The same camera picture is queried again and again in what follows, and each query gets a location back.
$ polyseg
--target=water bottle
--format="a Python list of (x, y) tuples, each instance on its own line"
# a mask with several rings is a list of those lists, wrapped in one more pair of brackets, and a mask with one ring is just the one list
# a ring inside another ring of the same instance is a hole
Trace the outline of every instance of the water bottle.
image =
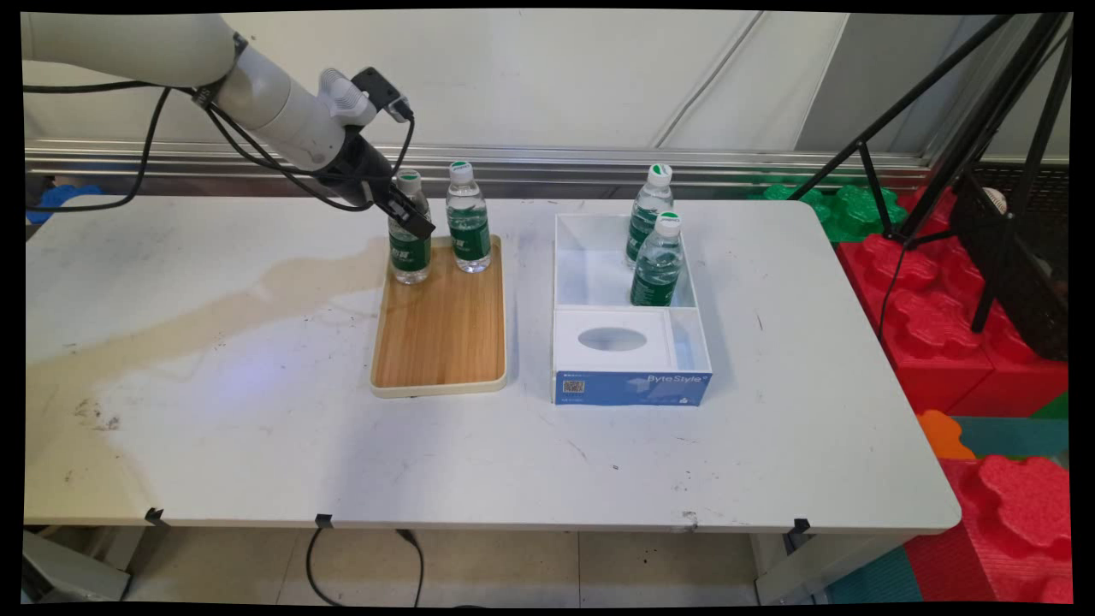
[(632, 304), (669, 305), (683, 264), (681, 219), (672, 211), (664, 211), (658, 214), (654, 232), (638, 248), (631, 282)]
[[(414, 202), (418, 212), (429, 220), (429, 201), (422, 191), (422, 174), (404, 168), (395, 177), (395, 186)], [(429, 276), (429, 237), (418, 239), (395, 220), (388, 219), (388, 243), (391, 247), (392, 272), (405, 284), (416, 284)]]
[(638, 248), (654, 229), (654, 221), (658, 213), (670, 211), (673, 208), (673, 190), (669, 187), (669, 181), (673, 177), (673, 170), (668, 164), (658, 163), (650, 166), (646, 173), (646, 184), (638, 190), (635, 204), (631, 206), (631, 222), (627, 229), (627, 266), (635, 266), (635, 258), (638, 257)]
[(486, 200), (475, 183), (472, 165), (453, 162), (449, 165), (449, 194), (445, 212), (452, 233), (452, 252), (457, 266), (474, 274), (491, 264), (491, 229), (486, 222)]

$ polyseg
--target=tiled floor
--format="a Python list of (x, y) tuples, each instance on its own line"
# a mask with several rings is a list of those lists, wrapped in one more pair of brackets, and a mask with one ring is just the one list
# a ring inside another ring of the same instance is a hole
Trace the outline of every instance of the tiled floor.
[[(322, 605), (308, 584), (313, 531), (153, 528), (126, 601)], [(420, 605), (756, 605), (746, 535), (419, 531)], [(410, 606), (414, 548), (392, 531), (324, 531), (312, 572), (347, 605)]]

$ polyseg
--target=white wall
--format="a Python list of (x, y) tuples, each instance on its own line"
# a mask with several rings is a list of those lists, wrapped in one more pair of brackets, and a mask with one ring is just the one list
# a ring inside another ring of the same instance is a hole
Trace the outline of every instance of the white wall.
[[(1030, 143), (1034, 141), (1034, 131), (1038, 127), (1038, 119), (1046, 107), (1046, 96), (1049, 95), (1049, 86), (1053, 83), (1053, 74), (1057, 72), (1057, 65), (1061, 61), (1059, 48), (1050, 56), (1049, 60), (1041, 67), (1038, 74), (1030, 81), (1027, 89), (1023, 91), (1019, 98), (1015, 101), (1015, 106), (1000, 125), (1000, 131), (992, 138), (989, 148), (986, 150), (987, 156), (1015, 156), (1026, 159), (1030, 151)], [(1057, 113), (1057, 121), (1053, 123), (1053, 130), (1049, 133), (1049, 142), (1046, 143), (1046, 156), (1057, 159), (1069, 158), (1069, 133), (1072, 120), (1072, 85), (1069, 85), (1064, 93), (1064, 101)]]
[[(226, 20), (309, 90), (335, 67), (371, 65), (411, 98), (418, 143), (647, 148), (752, 11), (389, 10), (231, 13)], [(789, 150), (840, 36), (844, 13), (761, 18), (666, 146)], [(23, 82), (89, 83), (107, 75), (23, 62)], [(140, 139), (152, 90), (24, 94), (26, 137)], [(366, 130), (402, 140), (387, 117)], [(219, 141), (183, 95), (158, 140)]]
[[(843, 148), (991, 18), (850, 15), (796, 149)], [(868, 140), (871, 150), (923, 152), (988, 51), (986, 44), (921, 94)]]

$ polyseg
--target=green bottle label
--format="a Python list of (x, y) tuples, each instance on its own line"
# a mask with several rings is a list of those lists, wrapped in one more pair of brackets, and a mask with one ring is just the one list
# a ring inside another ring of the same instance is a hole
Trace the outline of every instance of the green bottle label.
[(457, 258), (479, 260), (491, 253), (491, 229), (487, 223), (477, 229), (452, 229), (452, 251)]
[(635, 221), (632, 220), (631, 228), (627, 230), (627, 258), (632, 260), (638, 258), (638, 248), (643, 247), (643, 242), (646, 241), (646, 235), (649, 235), (650, 231), (644, 231), (635, 226)]
[(635, 276), (631, 283), (631, 302), (634, 305), (669, 305), (676, 286), (676, 279), (664, 284), (655, 284)]
[(392, 248), (392, 267), (401, 271), (417, 271), (429, 265), (430, 237), (424, 240), (401, 240), (388, 234)]

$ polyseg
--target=black clip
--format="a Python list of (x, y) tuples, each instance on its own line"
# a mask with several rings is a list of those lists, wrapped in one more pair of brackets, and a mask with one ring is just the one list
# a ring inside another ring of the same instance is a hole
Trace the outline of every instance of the black clip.
[(145, 514), (145, 522), (148, 522), (152, 526), (169, 526), (166, 522), (160, 519), (162, 515), (162, 509), (149, 508), (148, 513)]
[(369, 67), (355, 74), (350, 81), (369, 96), (369, 102), (377, 107), (377, 111), (387, 111), (395, 121), (404, 123), (414, 115), (407, 105), (407, 97), (380, 74), (379, 70)]
[(383, 198), (376, 199), (377, 207), (382, 209), (389, 218), (395, 220), (395, 223), (406, 229), (407, 232), (416, 237), (420, 240), (428, 239), (437, 226), (415, 208), (414, 201), (403, 194), (403, 190), (395, 187), (394, 183), (389, 186), (389, 190), (391, 200), (384, 200)]
[(239, 32), (232, 33), (232, 44), (235, 45), (235, 57), (232, 58), (232, 68), (228, 69), (228, 72), (224, 73), (224, 77), (221, 77), (217, 81), (214, 81), (212, 83), (207, 83), (205, 85), (198, 85), (197, 88), (194, 89), (195, 93), (191, 100), (197, 103), (197, 105), (203, 109), (209, 108), (209, 105), (212, 103), (212, 100), (216, 98), (217, 94), (220, 93), (221, 85), (223, 85), (224, 81), (228, 80), (229, 73), (231, 73), (235, 69), (235, 63), (240, 61), (240, 55), (243, 54), (243, 50), (247, 48), (247, 39), (240, 36)]
[(788, 535), (802, 535), (803, 533), (810, 530), (810, 522), (805, 518), (795, 519), (795, 527), (787, 531)]

